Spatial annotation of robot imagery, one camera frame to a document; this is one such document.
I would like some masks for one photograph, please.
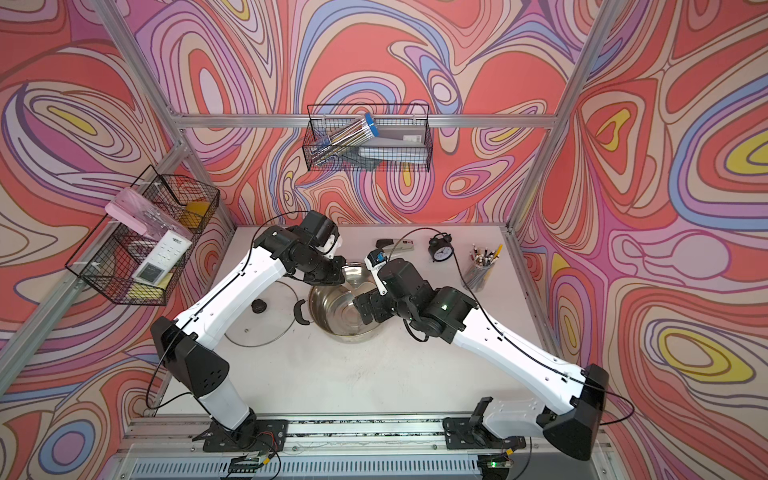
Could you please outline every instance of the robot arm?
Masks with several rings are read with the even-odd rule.
[[[229,363],[213,350],[238,316],[283,275],[303,274],[310,285],[344,283],[339,230],[312,211],[299,226],[269,227],[251,250],[211,291],[173,321],[161,317],[151,326],[157,354],[240,447],[255,435],[256,416],[229,379]]]
[[[374,250],[366,265],[377,288],[355,298],[364,323],[400,316],[427,336],[487,359],[541,400],[525,405],[506,402],[505,406],[483,399],[473,415],[478,426],[473,435],[480,443],[510,435],[544,436],[567,455],[590,458],[604,409],[605,370],[597,365],[582,369],[545,352],[480,310],[474,299],[457,289],[434,290],[401,258],[387,262],[381,250]]]

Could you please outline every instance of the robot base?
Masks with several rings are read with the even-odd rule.
[[[203,452],[209,453],[253,452],[264,450],[267,445],[272,445],[276,451],[281,452],[285,445],[288,420],[247,419],[238,430],[239,432],[230,432],[218,423],[212,422],[208,430],[200,433],[192,441],[205,440]]]
[[[448,450],[467,449],[523,449],[525,437],[500,439],[489,432],[480,433],[479,428],[470,424],[470,417],[446,417],[442,420],[445,430],[445,447]]]

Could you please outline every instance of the metal bowl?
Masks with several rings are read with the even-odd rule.
[[[379,326],[377,322],[362,322],[353,300],[361,293],[376,288],[373,275],[362,263],[348,263],[343,267],[344,283],[335,286],[314,286],[310,290],[310,315],[317,326],[333,338],[348,343],[372,338]]]

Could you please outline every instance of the colorful wallpaper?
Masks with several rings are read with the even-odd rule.
[[[170,141],[87,2],[2,2],[0,45],[1,348]],[[164,308],[82,292],[0,398],[0,479],[95,478],[144,409],[149,322],[202,296],[229,235],[215,217]]]
[[[766,45],[765,2],[630,2],[517,226],[632,478],[768,472]]]
[[[551,114],[598,10],[545,0],[121,5],[172,108],[192,114],[413,101],[437,114]],[[245,225],[296,208],[340,223],[503,222],[542,135],[443,128],[428,174],[308,174],[300,129],[187,131]]]
[[[597,3],[127,0],[120,6],[180,113],[298,114],[312,103],[424,100],[438,113],[490,114],[529,101],[554,112]]]
[[[540,128],[460,128],[435,140],[429,172],[350,173],[308,172],[302,129],[187,129],[240,225],[306,209],[339,224],[504,222],[543,135]]]
[[[96,478],[146,408],[158,361],[149,325],[204,295],[229,237],[214,217],[165,307],[113,305],[90,289],[78,297],[0,399],[0,479]]]
[[[170,147],[92,14],[79,0],[0,5],[0,346],[109,199]]]

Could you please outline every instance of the black wire basket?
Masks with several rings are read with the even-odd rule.
[[[432,132],[429,130],[429,105],[410,104],[310,104],[310,116],[302,149],[310,171],[429,171],[432,166]],[[329,154],[331,133],[369,113],[387,138],[404,137],[414,146],[374,144],[334,144]]]
[[[170,270],[167,285],[147,285],[131,277],[157,245],[157,241],[139,235],[122,223],[114,228],[90,258],[74,261],[84,246],[91,242],[91,238],[95,238],[95,232],[102,231],[112,222],[117,222],[108,220],[111,219],[109,215],[101,218],[65,265],[67,270],[80,277],[109,301],[120,305],[162,306],[168,303],[197,241],[219,205],[220,192],[216,187],[184,175],[160,175],[152,166],[147,167],[131,187],[136,187],[147,172],[154,172],[154,178],[140,185],[147,185],[141,195],[192,233],[192,244]]]

